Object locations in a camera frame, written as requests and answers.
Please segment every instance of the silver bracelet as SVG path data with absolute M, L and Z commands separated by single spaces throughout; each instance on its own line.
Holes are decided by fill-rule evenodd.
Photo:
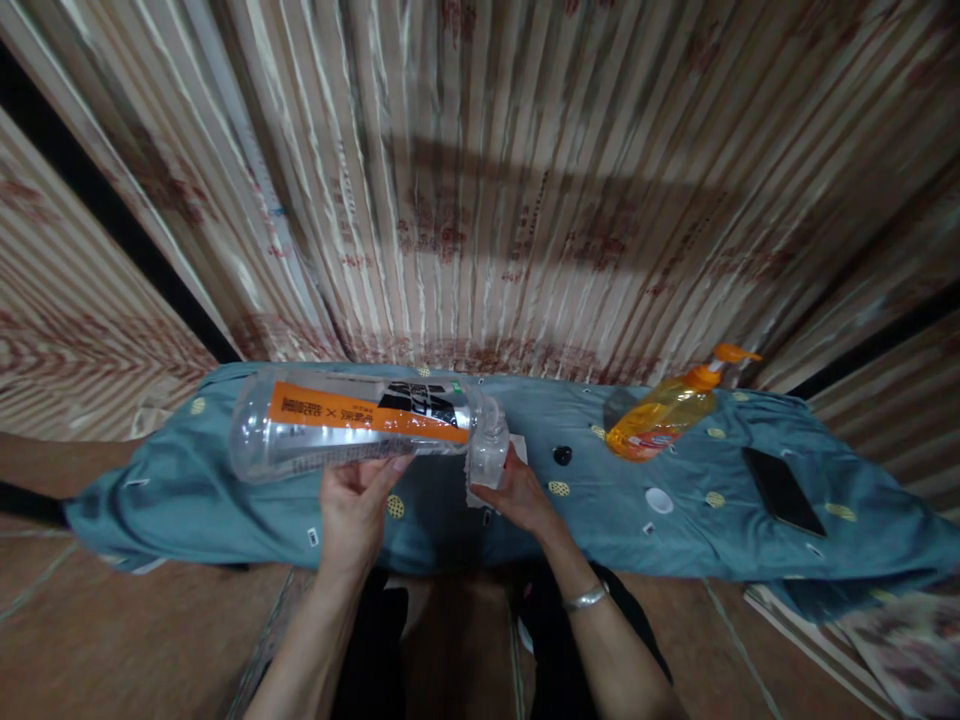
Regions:
M 597 585 L 593 590 L 585 592 L 583 595 L 572 600 L 563 601 L 563 609 L 567 612 L 576 612 L 577 610 L 582 610 L 585 607 L 590 607 L 591 605 L 596 605 L 598 602 L 603 600 L 604 596 L 610 594 L 610 586 L 606 583 L 602 585 Z

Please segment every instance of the orange label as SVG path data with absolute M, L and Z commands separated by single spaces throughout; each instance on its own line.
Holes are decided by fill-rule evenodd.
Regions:
M 465 443 L 470 431 L 415 412 L 378 407 L 367 400 L 278 382 L 270 399 L 272 422 L 400 433 Z
M 621 449 L 635 460 L 649 460 L 663 452 L 678 437 L 680 433 L 674 430 L 659 428 L 627 438 Z

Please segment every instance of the black pants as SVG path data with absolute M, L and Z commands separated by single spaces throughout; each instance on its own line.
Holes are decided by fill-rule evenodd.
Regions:
M 643 609 L 612 572 L 593 565 L 597 576 L 610 587 L 610 595 L 646 643 L 673 683 L 670 669 L 657 648 Z M 525 597 L 518 599 L 520 619 L 530 632 L 537 658 L 537 694 L 533 720 L 568 717 L 596 718 L 587 678 L 573 639 L 560 591 L 545 562 L 524 567 L 520 584 Z M 387 573 L 375 570 L 367 581 L 353 636 L 344 658 L 333 718 L 404 718 L 406 696 L 400 661 L 400 635 L 407 617 L 407 592 L 384 590 Z M 523 592 L 527 586 L 529 592 Z

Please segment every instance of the blue cloth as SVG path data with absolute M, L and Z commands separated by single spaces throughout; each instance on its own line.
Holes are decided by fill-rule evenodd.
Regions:
M 67 502 L 78 537 L 118 557 L 125 570 L 158 557 L 315 567 L 319 476 L 252 486 L 230 468 L 227 431 L 237 392 L 266 365 L 211 373 L 126 467 Z M 386 365 L 300 366 L 413 375 Z M 884 593 L 935 582 L 960 565 L 960 531 L 857 457 L 795 398 L 718 391 L 713 415 L 673 450 L 637 465 L 610 453 L 591 426 L 610 427 L 643 388 L 492 376 L 481 389 L 503 403 L 510 431 L 525 436 L 543 485 L 569 486 L 569 495 L 548 497 L 585 554 L 612 569 L 766 582 L 799 614 L 823 621 L 877 604 Z M 553 460 L 561 445 L 573 450 L 566 467 Z M 784 457 L 827 539 L 767 513 L 742 447 Z M 660 515 L 648 505 L 645 492 L 653 487 L 670 496 L 673 512 Z M 505 518 L 466 507 L 461 457 L 418 458 L 394 494 L 405 512 L 387 522 L 380 564 L 391 570 L 427 574 L 539 556 L 533 538 Z M 654 530 L 644 532 L 649 523 Z

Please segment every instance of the hand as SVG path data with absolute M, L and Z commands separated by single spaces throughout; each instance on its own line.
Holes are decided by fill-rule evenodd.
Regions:
M 494 509 L 522 530 L 539 539 L 563 520 L 543 493 L 533 470 L 517 455 L 513 443 L 507 453 L 503 482 L 499 490 L 483 485 L 471 485 L 473 493 L 490 503 Z
M 323 570 L 347 580 L 366 579 L 383 545 L 387 498 L 412 460 L 405 456 L 324 468 Z

